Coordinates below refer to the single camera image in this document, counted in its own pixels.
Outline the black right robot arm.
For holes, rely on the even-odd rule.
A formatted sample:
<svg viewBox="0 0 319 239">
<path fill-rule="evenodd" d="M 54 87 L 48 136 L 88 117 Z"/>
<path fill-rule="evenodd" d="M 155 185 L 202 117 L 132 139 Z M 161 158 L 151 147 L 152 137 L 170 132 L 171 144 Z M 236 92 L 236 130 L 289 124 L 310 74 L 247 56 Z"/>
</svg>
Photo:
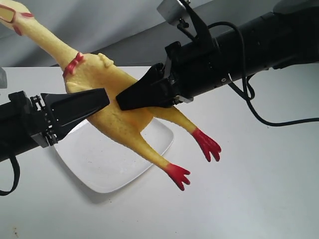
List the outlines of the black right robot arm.
<svg viewBox="0 0 319 239">
<path fill-rule="evenodd" d="M 157 63 L 116 97 L 122 110 L 170 107 L 269 68 L 319 60 L 319 3 L 282 0 L 272 12 L 237 29 L 213 37 L 208 26 L 184 0 L 164 0 L 158 12 L 184 31 L 189 16 L 197 35 L 186 45 L 165 48 L 165 63 Z"/>
</svg>

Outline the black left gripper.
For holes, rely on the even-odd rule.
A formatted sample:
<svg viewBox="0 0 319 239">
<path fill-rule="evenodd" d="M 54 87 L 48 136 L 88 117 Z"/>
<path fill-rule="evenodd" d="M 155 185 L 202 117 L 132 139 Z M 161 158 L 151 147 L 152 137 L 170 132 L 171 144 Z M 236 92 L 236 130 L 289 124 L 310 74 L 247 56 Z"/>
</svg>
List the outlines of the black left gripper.
<svg viewBox="0 0 319 239">
<path fill-rule="evenodd" d="M 8 95 L 12 123 L 8 130 L 14 142 L 24 146 L 52 146 L 110 103 L 103 88 L 41 96 L 45 104 L 39 95 L 28 98 L 24 91 Z"/>
</svg>

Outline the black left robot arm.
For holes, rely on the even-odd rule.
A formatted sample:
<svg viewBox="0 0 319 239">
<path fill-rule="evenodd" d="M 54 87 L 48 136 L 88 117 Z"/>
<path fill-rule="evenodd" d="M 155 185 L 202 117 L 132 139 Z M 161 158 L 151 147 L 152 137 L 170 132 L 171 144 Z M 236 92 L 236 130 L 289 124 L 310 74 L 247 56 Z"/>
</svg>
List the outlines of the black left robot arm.
<svg viewBox="0 0 319 239">
<path fill-rule="evenodd" d="M 42 93 L 28 98 L 24 91 L 11 93 L 0 107 L 0 159 L 62 140 L 75 126 L 106 107 L 106 91 L 70 94 Z"/>
</svg>

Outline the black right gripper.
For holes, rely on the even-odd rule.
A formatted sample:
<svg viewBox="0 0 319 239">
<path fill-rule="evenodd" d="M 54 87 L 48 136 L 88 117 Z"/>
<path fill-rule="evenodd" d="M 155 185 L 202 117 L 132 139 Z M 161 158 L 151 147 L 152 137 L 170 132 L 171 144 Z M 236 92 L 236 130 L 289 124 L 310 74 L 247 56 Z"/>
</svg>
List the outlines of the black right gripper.
<svg viewBox="0 0 319 239">
<path fill-rule="evenodd" d="M 116 96 L 121 110 L 168 108 L 231 83 L 219 45 L 210 32 L 185 45 L 175 41 L 165 51 L 170 69 L 164 71 L 163 63 L 152 65 L 136 84 Z M 163 76 L 164 84 L 152 84 Z"/>
</svg>

